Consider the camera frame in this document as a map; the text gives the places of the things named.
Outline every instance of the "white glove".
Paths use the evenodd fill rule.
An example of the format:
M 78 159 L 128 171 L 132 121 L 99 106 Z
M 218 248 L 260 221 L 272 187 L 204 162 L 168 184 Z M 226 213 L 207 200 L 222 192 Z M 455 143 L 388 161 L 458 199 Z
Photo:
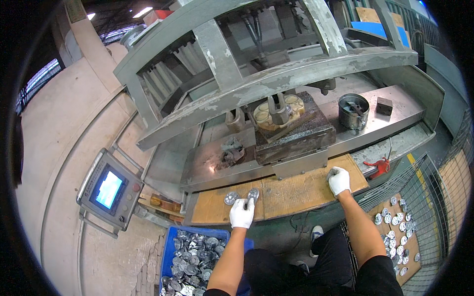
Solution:
M 230 225 L 232 228 L 243 227 L 248 229 L 254 219 L 254 210 L 255 205 L 253 198 L 250 198 L 249 200 L 246 198 L 236 199 L 229 214 Z
M 331 188 L 334 196 L 337 196 L 342 191 L 348 189 L 351 192 L 349 184 L 349 172 L 340 167 L 332 167 L 329 170 L 326 180 L 329 182 L 329 188 Z

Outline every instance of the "blue panel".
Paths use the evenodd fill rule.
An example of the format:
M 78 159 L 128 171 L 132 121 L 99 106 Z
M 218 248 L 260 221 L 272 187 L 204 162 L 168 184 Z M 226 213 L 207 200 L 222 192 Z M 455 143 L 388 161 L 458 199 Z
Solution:
M 382 24 L 370 23 L 370 22 L 351 22 L 351 24 L 354 29 L 367 31 L 367 32 L 377 34 L 377 35 L 387 38 L 387 35 L 385 34 L 385 31 L 383 30 Z M 405 29 L 403 29 L 402 27 L 397 27 L 397 29 L 401 37 L 401 42 L 403 43 L 404 46 L 409 47 L 408 38 L 407 38 L 407 34 L 405 33 Z

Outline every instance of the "concrete pillar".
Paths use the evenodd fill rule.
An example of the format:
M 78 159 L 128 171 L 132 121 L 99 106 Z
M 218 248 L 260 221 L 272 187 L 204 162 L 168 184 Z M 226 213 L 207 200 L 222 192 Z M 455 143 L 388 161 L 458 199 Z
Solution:
M 65 14 L 71 32 L 82 53 L 92 69 L 109 92 L 121 84 L 113 74 L 117 66 L 114 59 L 97 35 L 80 0 L 65 0 Z

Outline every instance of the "person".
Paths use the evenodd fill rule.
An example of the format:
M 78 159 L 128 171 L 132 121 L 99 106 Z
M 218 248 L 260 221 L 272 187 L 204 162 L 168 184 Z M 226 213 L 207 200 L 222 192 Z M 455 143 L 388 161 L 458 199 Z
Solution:
M 311 269 L 302 261 L 284 263 L 267 250 L 249 250 L 244 255 L 244 239 L 255 208 L 250 198 L 236 200 L 230 210 L 233 230 L 204 295 L 235 295 L 244 273 L 252 295 L 403 295 L 375 224 L 352 197 L 349 173 L 333 167 L 327 179 L 344 210 L 360 267 L 354 290 L 349 247 L 339 228 L 323 233 L 320 226 L 314 227 L 310 256 L 317 260 Z

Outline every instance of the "yellow floor line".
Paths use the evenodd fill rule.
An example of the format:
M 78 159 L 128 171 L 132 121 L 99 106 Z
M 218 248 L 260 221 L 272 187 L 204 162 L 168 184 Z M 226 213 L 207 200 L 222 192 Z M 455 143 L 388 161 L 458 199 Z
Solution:
M 413 166 L 413 163 L 415 162 L 415 158 L 413 157 L 413 155 L 411 153 L 409 153 L 409 154 L 407 154 L 407 158 L 410 161 L 411 165 Z M 426 202 L 428 203 L 428 207 L 433 212 L 433 215 L 435 215 L 436 213 L 435 213 L 435 210 L 433 209 L 433 205 L 431 203 L 431 200 L 429 199 L 429 193 L 428 193 L 428 190 L 426 188 L 426 183 L 425 183 L 425 179 L 423 178 L 423 174 L 418 169 L 418 170 L 416 170 L 416 175 L 417 175 L 417 177 L 418 177 L 418 179 L 421 183 L 421 187 L 423 187 L 423 191 L 425 192 L 425 199 L 426 199 Z M 433 222 L 433 231 L 435 232 L 435 238 L 439 239 L 438 225 L 436 224 L 436 221 Z

